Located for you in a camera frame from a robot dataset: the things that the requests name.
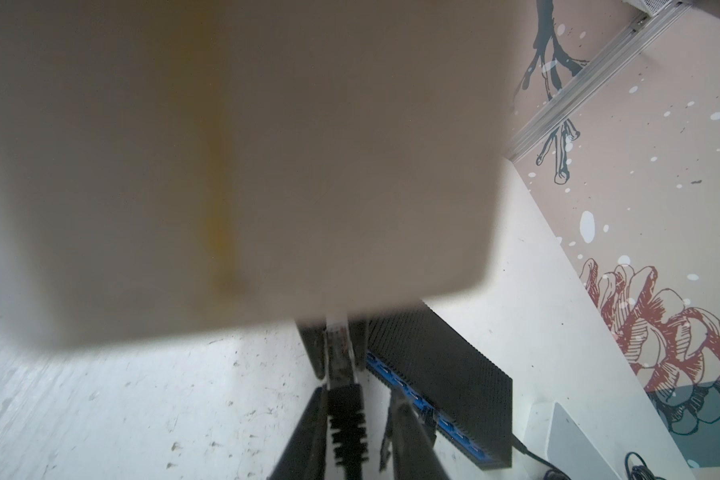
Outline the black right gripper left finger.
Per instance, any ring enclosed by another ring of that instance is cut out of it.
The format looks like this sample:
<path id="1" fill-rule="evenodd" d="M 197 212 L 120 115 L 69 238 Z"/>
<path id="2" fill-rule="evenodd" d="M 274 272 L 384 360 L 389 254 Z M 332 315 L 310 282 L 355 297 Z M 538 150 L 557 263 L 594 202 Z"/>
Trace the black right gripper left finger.
<path id="1" fill-rule="evenodd" d="M 326 468 L 328 391 L 314 390 L 270 480 L 323 480 Z"/>

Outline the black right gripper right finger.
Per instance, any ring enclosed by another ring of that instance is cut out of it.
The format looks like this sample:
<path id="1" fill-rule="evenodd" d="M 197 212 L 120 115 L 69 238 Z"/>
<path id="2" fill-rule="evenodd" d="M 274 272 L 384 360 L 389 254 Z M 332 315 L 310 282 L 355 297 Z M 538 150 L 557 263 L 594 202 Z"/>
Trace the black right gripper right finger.
<path id="1" fill-rule="evenodd" d="M 379 470 L 392 465 L 395 480 L 448 480 L 411 401 L 399 387 L 390 393 Z"/>

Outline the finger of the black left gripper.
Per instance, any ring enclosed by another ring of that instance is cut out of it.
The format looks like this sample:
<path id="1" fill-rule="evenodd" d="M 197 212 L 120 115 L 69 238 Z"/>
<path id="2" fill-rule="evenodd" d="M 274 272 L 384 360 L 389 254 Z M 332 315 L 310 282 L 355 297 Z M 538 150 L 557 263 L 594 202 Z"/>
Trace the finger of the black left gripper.
<path id="1" fill-rule="evenodd" d="M 315 376 L 325 378 L 325 320 L 297 320 L 296 327 Z"/>
<path id="2" fill-rule="evenodd" d="M 356 369 L 365 369 L 368 351 L 368 326 L 365 317 L 351 318 L 348 321 L 349 337 L 351 341 L 354 366 Z"/>

